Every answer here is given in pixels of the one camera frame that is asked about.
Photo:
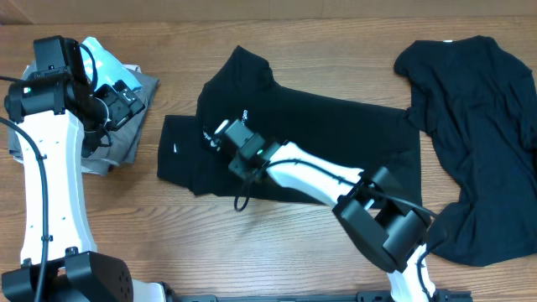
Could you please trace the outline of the black polo shirt with logo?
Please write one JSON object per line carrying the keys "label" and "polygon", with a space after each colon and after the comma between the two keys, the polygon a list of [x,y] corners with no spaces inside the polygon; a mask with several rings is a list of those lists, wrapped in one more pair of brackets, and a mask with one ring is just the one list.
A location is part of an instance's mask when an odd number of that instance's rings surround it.
{"label": "black polo shirt with logo", "polygon": [[335,164],[384,166],[411,201],[422,202],[420,135],[405,111],[281,86],[268,61],[242,47],[204,85],[195,116],[165,117],[157,176],[195,195],[236,195],[242,180],[228,169],[230,157],[211,140],[225,119],[239,120],[266,139],[294,142]]}

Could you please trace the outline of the plain black t-shirt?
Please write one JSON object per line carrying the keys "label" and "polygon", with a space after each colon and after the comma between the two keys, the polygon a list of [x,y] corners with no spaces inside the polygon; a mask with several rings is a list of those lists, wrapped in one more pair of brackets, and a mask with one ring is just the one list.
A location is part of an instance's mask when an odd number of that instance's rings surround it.
{"label": "plain black t-shirt", "polygon": [[536,252],[536,87],[532,70],[485,36],[418,40],[394,63],[408,121],[459,185],[438,215],[436,255],[469,266]]}

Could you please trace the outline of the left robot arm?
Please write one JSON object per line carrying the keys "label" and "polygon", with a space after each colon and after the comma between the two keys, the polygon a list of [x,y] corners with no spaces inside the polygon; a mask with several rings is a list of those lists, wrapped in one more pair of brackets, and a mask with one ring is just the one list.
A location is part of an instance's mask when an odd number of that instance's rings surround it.
{"label": "left robot arm", "polygon": [[136,280],[101,254],[87,220],[81,175],[84,120],[100,122],[91,89],[68,73],[38,75],[8,90],[5,122],[21,138],[26,229],[21,267],[3,273],[10,301],[175,301],[165,283]]}

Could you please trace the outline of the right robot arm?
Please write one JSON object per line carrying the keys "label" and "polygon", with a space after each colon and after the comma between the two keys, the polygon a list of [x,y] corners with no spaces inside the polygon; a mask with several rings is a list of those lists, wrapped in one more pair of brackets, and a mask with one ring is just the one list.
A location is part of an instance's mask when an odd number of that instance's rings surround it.
{"label": "right robot arm", "polygon": [[386,168],[369,173],[333,164],[291,142],[232,143],[226,150],[233,157],[229,169],[243,180],[242,190],[268,178],[331,208],[358,251],[387,273],[392,300],[435,298],[425,237],[436,214],[407,200]]}

